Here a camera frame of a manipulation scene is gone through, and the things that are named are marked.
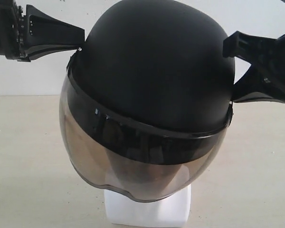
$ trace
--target black helmet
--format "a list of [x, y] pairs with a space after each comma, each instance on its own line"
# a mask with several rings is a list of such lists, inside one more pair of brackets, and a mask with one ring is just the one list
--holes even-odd
[[72, 56], [60, 101], [70, 160], [89, 184], [164, 199], [210, 164], [232, 118], [222, 27], [173, 0], [122, 0]]

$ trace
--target matte black helmet shell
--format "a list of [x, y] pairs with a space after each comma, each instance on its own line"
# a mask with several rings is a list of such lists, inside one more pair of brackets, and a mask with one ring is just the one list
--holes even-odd
[[173, 0], [122, 0], [97, 21], [74, 69], [93, 99], [133, 120], [181, 132], [224, 125], [235, 61], [227, 34], [206, 14]]

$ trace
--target white wall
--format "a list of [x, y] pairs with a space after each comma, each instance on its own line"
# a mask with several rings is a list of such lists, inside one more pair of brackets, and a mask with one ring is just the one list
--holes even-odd
[[[285, 33], [285, 4], [280, 0], [179, 0], [214, 18], [231, 35], [236, 30], [277, 38]], [[17, 0], [90, 31], [97, 19], [118, 0]], [[0, 57], [0, 95], [58, 95], [73, 52], [57, 53], [32, 63]], [[238, 80], [249, 64], [237, 60]]]

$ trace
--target tinted visor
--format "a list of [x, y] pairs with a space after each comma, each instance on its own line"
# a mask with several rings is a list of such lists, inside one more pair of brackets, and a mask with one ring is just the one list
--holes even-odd
[[61, 132], [75, 170], [94, 187], [137, 202], [164, 199], [194, 181], [222, 144], [227, 127], [197, 139], [138, 130], [108, 116], [70, 79], [61, 94]]

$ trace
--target white table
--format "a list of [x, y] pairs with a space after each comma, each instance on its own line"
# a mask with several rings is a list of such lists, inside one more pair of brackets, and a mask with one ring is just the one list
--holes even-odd
[[[69, 162], [58, 101], [0, 97], [0, 228], [115, 227], [103, 191]], [[283, 228], [285, 105], [236, 104], [234, 113], [219, 155], [192, 185], [186, 228]]]

